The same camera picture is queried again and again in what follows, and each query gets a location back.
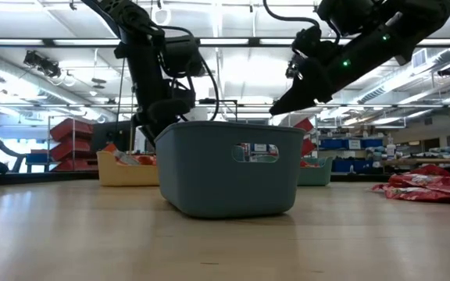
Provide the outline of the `dark blue plastic bin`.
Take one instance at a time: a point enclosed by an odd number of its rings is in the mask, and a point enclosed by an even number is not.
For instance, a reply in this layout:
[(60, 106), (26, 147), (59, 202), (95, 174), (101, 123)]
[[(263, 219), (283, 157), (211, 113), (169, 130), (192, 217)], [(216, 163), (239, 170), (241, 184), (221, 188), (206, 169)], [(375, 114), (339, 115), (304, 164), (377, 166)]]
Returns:
[[(276, 215), (295, 203), (304, 131), (293, 127), (194, 121), (155, 139), (161, 195), (186, 215), (224, 219)], [(275, 162), (234, 159), (240, 144), (272, 144)]]

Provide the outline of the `green plastic bin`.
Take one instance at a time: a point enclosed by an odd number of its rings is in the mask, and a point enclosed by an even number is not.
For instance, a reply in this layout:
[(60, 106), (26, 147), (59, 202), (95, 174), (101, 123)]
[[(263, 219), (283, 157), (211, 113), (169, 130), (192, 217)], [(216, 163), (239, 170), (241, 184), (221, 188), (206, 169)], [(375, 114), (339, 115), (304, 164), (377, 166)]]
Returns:
[(301, 168), (298, 176), (299, 186), (326, 186), (330, 182), (333, 158), (316, 158), (320, 162), (319, 168)]

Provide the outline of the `wooden workbench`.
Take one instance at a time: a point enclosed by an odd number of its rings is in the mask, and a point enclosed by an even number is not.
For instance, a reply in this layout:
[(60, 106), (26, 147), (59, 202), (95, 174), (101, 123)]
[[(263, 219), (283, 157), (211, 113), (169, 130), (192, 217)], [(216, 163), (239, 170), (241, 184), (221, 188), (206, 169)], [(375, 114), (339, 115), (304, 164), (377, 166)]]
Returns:
[(446, 158), (401, 158), (384, 160), (381, 165), (422, 165), (422, 164), (450, 164), (450, 159)]

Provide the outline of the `red storage bin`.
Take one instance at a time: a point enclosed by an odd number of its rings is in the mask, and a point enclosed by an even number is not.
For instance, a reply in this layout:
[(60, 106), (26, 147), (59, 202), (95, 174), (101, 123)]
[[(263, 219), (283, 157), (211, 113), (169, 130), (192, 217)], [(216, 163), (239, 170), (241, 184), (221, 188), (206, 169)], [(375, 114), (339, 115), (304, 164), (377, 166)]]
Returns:
[(75, 170), (75, 162), (72, 158), (66, 158), (59, 162), (53, 169), (53, 172), (73, 172)]
[(302, 157), (309, 155), (315, 149), (316, 145), (309, 138), (304, 139), (302, 142)]
[(52, 139), (58, 142), (71, 138), (73, 135), (76, 138), (89, 140), (93, 136), (93, 126), (89, 123), (68, 118), (52, 127), (50, 134)]
[(90, 144), (87, 140), (71, 139), (65, 140), (62, 143), (56, 145), (51, 151), (51, 158), (55, 162), (61, 162), (67, 160), (75, 155), (76, 158), (86, 158), (91, 156)]

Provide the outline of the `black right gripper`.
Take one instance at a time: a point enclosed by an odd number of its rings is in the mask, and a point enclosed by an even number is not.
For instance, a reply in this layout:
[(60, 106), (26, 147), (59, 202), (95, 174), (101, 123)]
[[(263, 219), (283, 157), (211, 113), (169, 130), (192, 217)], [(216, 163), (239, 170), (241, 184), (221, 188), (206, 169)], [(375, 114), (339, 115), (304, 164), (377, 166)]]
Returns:
[(311, 108), (314, 101), (331, 101), (333, 94), (348, 84), (351, 68), (349, 58), (337, 59), (324, 66), (318, 59), (307, 57), (301, 64), (302, 78), (293, 79), (291, 88), (271, 106), (270, 114), (277, 116)]

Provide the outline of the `black ceiling projector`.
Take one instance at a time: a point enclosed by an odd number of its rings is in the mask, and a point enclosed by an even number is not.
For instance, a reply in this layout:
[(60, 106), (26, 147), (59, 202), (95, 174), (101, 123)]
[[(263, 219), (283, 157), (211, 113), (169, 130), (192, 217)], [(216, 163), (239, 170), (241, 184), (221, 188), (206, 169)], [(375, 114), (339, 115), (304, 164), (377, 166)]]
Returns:
[(35, 68), (48, 78), (58, 78), (62, 75), (62, 70), (60, 69), (58, 62), (52, 61), (51, 59), (38, 54), (36, 51), (27, 50), (23, 63), (26, 66)]

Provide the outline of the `yellow plastic bin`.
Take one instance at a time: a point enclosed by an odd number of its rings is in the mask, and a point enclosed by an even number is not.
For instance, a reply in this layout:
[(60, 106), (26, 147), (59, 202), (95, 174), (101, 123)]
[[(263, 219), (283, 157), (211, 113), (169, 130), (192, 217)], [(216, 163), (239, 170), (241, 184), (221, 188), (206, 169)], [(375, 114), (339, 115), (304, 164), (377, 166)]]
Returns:
[(157, 187), (158, 168), (155, 165), (124, 165), (107, 151), (97, 152), (98, 177), (103, 187)]

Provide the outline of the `black flat screen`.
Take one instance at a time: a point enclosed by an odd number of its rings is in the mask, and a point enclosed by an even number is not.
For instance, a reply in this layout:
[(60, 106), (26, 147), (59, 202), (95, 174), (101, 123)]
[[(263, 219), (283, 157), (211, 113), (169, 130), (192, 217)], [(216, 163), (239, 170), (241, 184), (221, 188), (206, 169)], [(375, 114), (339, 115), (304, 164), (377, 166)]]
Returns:
[(129, 151), (134, 145), (134, 128), (131, 121), (97, 123), (93, 125), (91, 150), (103, 150), (108, 144), (114, 144), (120, 151)]

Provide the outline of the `shelf with blue bins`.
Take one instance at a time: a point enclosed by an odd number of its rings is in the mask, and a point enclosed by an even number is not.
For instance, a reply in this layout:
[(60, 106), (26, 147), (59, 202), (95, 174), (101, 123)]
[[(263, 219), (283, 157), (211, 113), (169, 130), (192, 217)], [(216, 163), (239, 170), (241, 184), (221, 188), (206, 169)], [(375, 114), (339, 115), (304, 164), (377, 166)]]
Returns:
[(323, 138), (315, 153), (333, 159), (333, 173), (370, 173), (386, 157), (380, 138)]

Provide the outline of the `white air vent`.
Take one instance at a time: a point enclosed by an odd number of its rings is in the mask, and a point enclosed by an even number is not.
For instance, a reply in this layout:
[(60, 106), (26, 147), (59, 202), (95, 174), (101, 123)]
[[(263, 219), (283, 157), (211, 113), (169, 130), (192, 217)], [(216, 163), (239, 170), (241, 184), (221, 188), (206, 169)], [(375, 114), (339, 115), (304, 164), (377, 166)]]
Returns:
[(421, 48), (419, 51), (412, 55), (412, 67), (414, 69), (420, 69), (427, 66), (428, 54), (426, 48)]

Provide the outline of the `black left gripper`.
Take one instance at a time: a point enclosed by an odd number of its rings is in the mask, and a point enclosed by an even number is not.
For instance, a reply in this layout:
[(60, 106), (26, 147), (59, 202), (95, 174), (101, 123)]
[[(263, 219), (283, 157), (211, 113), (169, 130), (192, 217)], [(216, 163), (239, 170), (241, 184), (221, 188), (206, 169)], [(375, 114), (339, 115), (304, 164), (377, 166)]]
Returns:
[(133, 124), (141, 126), (146, 141), (154, 148), (157, 130), (163, 130), (177, 121), (179, 116), (195, 107), (192, 100), (161, 100), (142, 105), (133, 115)]

